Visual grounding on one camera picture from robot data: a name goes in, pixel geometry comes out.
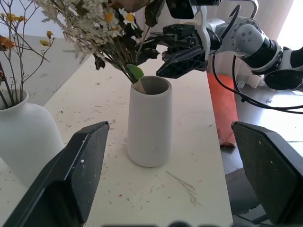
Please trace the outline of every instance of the white vase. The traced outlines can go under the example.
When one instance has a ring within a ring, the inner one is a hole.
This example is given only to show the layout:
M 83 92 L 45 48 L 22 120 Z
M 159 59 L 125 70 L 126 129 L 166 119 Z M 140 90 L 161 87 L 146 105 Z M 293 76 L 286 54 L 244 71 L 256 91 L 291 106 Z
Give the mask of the white vase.
M 3 94 L 10 105 L 7 91 Z M 0 98 L 0 157 L 29 187 L 64 144 L 48 110 L 27 100 L 28 93 L 24 91 L 21 103 L 4 109 Z
M 161 166 L 172 153 L 172 88 L 155 76 L 141 82 L 146 94 L 131 85 L 127 153 L 140 166 Z

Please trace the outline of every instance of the white daisy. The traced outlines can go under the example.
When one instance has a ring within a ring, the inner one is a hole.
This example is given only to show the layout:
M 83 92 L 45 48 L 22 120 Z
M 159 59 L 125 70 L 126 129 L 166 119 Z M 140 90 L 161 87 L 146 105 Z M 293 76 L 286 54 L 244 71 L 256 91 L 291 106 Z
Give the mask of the white daisy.
M 109 8 L 109 10 L 105 13 L 105 21 L 108 23 L 108 27 L 116 28 L 119 20 L 115 17 L 115 10 L 112 8 Z
M 126 12 L 126 10 L 123 8 L 123 9 L 119 9 L 119 13 L 124 17 L 124 23 L 127 25 L 127 24 L 131 24 L 132 26 L 132 29 L 135 29 L 137 28 L 137 25 L 136 23 L 134 22 L 134 16 L 132 13 L 128 13 Z
M 115 38 L 117 36 L 123 36 L 125 34 L 125 32 L 121 29 L 120 25 L 117 25 L 117 27 L 112 27 L 109 31 L 108 34 Z

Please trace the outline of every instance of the yellow flower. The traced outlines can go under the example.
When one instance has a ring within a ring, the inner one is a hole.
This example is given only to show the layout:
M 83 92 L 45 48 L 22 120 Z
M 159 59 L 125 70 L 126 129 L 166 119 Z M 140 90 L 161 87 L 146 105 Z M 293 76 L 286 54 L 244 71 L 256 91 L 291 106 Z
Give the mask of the yellow flower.
M 46 36 L 50 39 L 52 38 L 53 33 L 51 31 L 47 31 Z
M 49 42 L 46 41 L 46 40 L 43 40 L 43 39 L 40 40 L 40 44 L 41 44 L 42 46 L 50 46 L 50 45 L 49 45 Z
M 134 16 L 131 13 L 128 13 L 125 17 L 129 22 L 134 22 Z
M 13 13 L 8 13 L 8 15 L 6 16 L 6 20 L 7 21 L 14 21 L 15 20 L 16 15 Z
M 21 21 L 26 22 L 27 18 L 26 18 L 26 17 L 24 17 L 24 16 L 19 16 L 19 17 L 15 17 L 15 19 L 14 19 L 14 20 L 15 20 L 15 21 L 18 21 L 18 22 L 21 22 Z
M 115 17 L 115 10 L 110 8 L 105 13 L 105 21 L 108 23 L 108 27 L 111 29 L 112 27 L 117 27 L 119 20 Z
M 117 25 L 117 27 L 112 27 L 108 33 L 113 38 L 115 38 L 117 36 L 123 36 L 125 34 L 125 32 L 122 30 L 120 25 Z
M 127 24 L 131 24 L 132 26 L 132 29 L 136 29 L 137 28 L 137 25 L 134 21 L 134 16 L 132 13 L 128 13 L 126 12 L 125 9 L 119 9 L 119 13 L 124 17 L 124 23 L 127 25 Z

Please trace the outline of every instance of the black cable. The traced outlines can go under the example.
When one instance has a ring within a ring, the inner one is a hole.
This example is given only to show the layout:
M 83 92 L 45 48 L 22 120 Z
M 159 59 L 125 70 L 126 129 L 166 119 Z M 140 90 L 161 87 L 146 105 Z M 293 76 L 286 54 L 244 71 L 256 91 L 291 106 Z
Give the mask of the black cable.
M 219 37 L 217 36 L 217 34 L 215 33 L 215 32 L 213 32 L 211 29 L 209 29 L 209 28 L 206 28 L 207 29 L 207 31 L 208 32 L 210 32 L 211 34 L 213 34 L 214 35 L 214 37 L 216 37 L 216 39 L 218 40 L 218 42 L 220 42 L 220 39 L 219 39 Z
M 209 28 L 206 28 L 207 29 L 207 31 L 208 32 L 210 32 L 211 34 L 213 34 L 213 36 L 217 39 L 217 41 L 218 41 L 218 49 L 220 48 L 220 46 L 221 46 L 221 42 L 220 42 L 220 38 L 217 36 L 217 34 L 215 33 L 215 32 L 213 32 L 211 29 L 209 29 Z M 217 50 L 214 50 L 213 52 L 211 52 L 211 53 L 209 53 L 209 55 L 213 55 L 214 53 L 216 53 L 217 51 L 218 51 L 218 49 Z
M 268 106 L 268 105 L 265 105 L 263 103 L 260 103 L 250 97 L 248 97 L 247 95 L 239 92 L 239 91 L 236 91 L 234 89 L 231 89 L 230 87 L 226 86 L 225 84 L 223 84 L 220 79 L 218 78 L 218 75 L 216 73 L 216 70 L 215 70 L 215 55 L 213 56 L 213 73 L 214 73 L 214 77 L 216 78 L 216 80 L 218 81 L 218 83 L 224 87 L 225 89 L 241 96 L 242 98 L 242 101 L 243 102 L 248 102 L 249 104 L 251 105 L 254 105 L 256 107 L 260 107 L 260 108 L 263 108 L 263 109 L 270 109 L 270 110 L 277 110 L 277 111 L 281 111 L 281 112 L 286 112 L 286 113 L 292 113 L 292 114 L 303 114 L 303 112 L 297 112 L 297 111 L 289 111 L 289 110 L 286 110 L 285 108 L 286 107 L 272 107 L 272 106 Z
M 224 30 L 224 32 L 222 33 L 222 35 L 221 35 L 221 37 L 220 37 L 221 41 L 225 38 L 225 36 L 227 35 L 227 33 L 229 32 L 229 30 L 231 29 L 231 27 L 232 27 L 233 24 L 235 23 L 235 21 L 236 21 L 236 19 L 237 19 L 237 17 L 238 17 L 238 14 L 239 14 L 240 9 L 241 9 L 241 6 L 240 6 L 240 5 L 237 5 L 237 6 L 233 9 L 233 11 L 232 11 L 232 13 L 231 13 L 231 15 L 230 15 L 230 17 L 233 15 L 233 18 L 232 18 L 231 22 L 229 23 L 229 25 L 227 26 L 227 28 L 226 28 L 226 29 Z
M 235 75 L 236 58 L 237 57 L 234 55 L 233 60 L 232 60 L 232 80 L 233 80 L 233 85 L 234 85 L 236 91 L 238 91 L 241 94 L 243 94 L 240 91 L 240 89 L 238 87 L 238 84 L 236 82 L 236 75 Z M 253 103 L 256 103 L 257 105 L 261 105 L 262 106 L 262 107 L 260 106 L 261 108 L 274 109 L 274 110 L 278 110 L 278 111 L 282 111 L 282 110 L 295 110 L 295 109 L 301 109 L 301 108 L 303 108 L 303 105 L 289 106 L 289 107 L 274 107 L 274 106 L 269 106 L 269 105 L 266 105 L 264 103 L 258 102 L 257 100 L 252 99 L 250 97 L 246 97 L 246 99 L 252 101 Z
M 241 219 L 243 219 L 243 220 L 245 220 L 245 221 L 251 222 L 251 220 L 249 220 L 249 219 L 247 219 L 247 218 L 244 218 L 244 217 L 242 217 L 242 216 L 240 216 L 240 215 L 238 215 L 238 214 L 235 214 L 235 216 L 237 216 L 237 217 L 239 217 L 239 218 L 241 218 Z M 263 223 L 258 223 L 258 225 L 271 226 L 271 225 L 269 225 L 269 224 L 263 224 Z

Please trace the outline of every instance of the table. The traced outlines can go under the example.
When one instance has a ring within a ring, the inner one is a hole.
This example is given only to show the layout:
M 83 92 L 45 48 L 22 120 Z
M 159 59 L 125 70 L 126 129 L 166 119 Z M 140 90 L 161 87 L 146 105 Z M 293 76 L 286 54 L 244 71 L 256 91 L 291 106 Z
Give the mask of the table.
M 145 75 L 155 75 L 162 64 L 159 56 L 141 68 Z M 130 82 L 110 65 L 96 71 L 90 57 L 45 105 L 65 144 L 82 127 L 110 122 L 101 179 L 86 226 L 167 226 L 174 220 L 193 226 L 232 223 L 206 73 L 193 71 L 169 81 L 173 88 L 173 156 L 156 168 L 137 166 L 127 156 Z M 194 186 L 201 205 L 194 205 L 187 189 L 167 171 Z M 3 224 L 27 189 L 5 164 L 0 164 L 0 172 Z

